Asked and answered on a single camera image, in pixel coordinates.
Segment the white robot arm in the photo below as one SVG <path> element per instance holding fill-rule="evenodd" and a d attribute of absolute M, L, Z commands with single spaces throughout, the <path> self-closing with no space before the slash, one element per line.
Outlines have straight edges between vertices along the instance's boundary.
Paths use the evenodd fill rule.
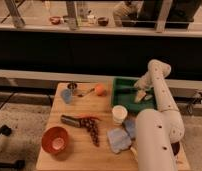
<path fill-rule="evenodd" d="M 178 171 L 172 144 L 185 133 L 182 116 L 165 78 L 171 66 L 152 59 L 148 71 L 135 83 L 139 89 L 153 87 L 156 109 L 141 110 L 135 120 L 139 171 Z"/>

